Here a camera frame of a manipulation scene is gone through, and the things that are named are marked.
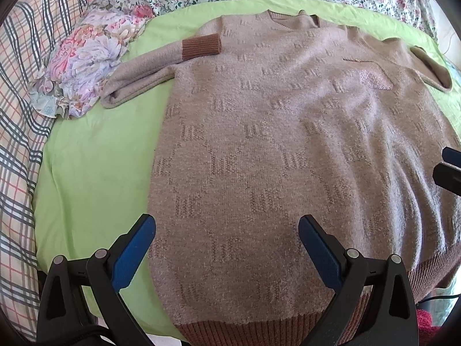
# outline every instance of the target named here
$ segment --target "black cable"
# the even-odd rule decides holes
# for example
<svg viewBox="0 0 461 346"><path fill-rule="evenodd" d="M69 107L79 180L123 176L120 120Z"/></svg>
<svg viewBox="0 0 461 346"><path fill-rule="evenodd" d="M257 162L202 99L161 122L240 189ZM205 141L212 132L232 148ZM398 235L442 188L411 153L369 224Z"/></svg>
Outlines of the black cable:
<svg viewBox="0 0 461 346"><path fill-rule="evenodd" d="M46 341L46 342L37 342L34 343L34 346L72 346L75 343L91 337L91 336L100 336L108 338L111 341L113 340L112 333L109 329L102 327L100 325L88 325L86 327L80 328L73 332L68 332L54 340Z"/></svg>
<svg viewBox="0 0 461 346"><path fill-rule="evenodd" d="M418 304L428 302L429 300L434 300L434 299L455 299L455 298L459 298L459 297L461 297L461 294L456 294L456 295L437 295L435 297L430 297L430 298L423 299L422 301L418 302Z"/></svg>

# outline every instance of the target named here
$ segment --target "brown sweater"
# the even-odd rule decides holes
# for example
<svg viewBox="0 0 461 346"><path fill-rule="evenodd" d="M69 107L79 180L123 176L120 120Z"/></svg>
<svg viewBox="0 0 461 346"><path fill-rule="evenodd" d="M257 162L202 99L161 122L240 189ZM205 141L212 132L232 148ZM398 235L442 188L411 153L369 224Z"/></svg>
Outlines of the brown sweater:
<svg viewBox="0 0 461 346"><path fill-rule="evenodd" d="M432 169L460 143L424 84L451 78L422 49L304 12L223 16L122 64L101 102L172 77L149 260L193 345L299 345L332 297L298 239L304 214L364 256L401 255L416 299L459 261L461 202Z"/></svg>

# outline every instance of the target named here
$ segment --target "red fuzzy cloth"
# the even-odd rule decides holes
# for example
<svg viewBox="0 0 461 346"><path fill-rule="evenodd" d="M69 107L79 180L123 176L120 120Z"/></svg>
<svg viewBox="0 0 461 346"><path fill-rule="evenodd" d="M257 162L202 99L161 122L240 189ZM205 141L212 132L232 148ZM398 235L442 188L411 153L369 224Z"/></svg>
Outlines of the red fuzzy cloth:
<svg viewBox="0 0 461 346"><path fill-rule="evenodd" d="M418 331L420 334L420 346L426 346L430 339L437 333L440 327L432 326L432 316L424 310L416 310L418 319Z"/></svg>

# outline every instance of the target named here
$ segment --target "green bed sheet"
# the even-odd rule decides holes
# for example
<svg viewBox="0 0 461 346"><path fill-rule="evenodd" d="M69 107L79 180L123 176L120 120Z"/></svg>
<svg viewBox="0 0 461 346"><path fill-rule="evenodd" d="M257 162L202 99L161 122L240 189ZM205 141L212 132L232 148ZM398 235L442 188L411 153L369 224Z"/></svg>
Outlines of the green bed sheet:
<svg viewBox="0 0 461 346"><path fill-rule="evenodd" d="M361 27L380 39L401 37L445 64L436 43L418 29L368 10L320 0L233 0L194 5L149 22L142 36L130 44L124 61L186 38L215 17L266 9L286 14L305 10ZM146 212L154 151L173 81L115 109L106 110L97 103L80 119L56 121L45 145L33 202L37 257L43 270L49 269L58 254L78 259L110 247ZM459 85L448 94L430 91L460 135ZM98 315L91 292L86 291L86 295L91 311ZM146 260L121 295L147 333L181 338L162 309Z"/></svg>

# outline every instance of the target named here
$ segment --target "plaid blanket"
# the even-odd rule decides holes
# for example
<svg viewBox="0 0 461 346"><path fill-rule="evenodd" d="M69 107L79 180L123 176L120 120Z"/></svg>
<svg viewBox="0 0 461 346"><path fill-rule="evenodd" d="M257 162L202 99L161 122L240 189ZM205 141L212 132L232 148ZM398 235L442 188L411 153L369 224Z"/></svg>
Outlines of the plaid blanket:
<svg viewBox="0 0 461 346"><path fill-rule="evenodd" d="M27 86L86 4L19 0L0 27L0 307L30 340L40 303L31 200L54 120L32 108Z"/></svg>

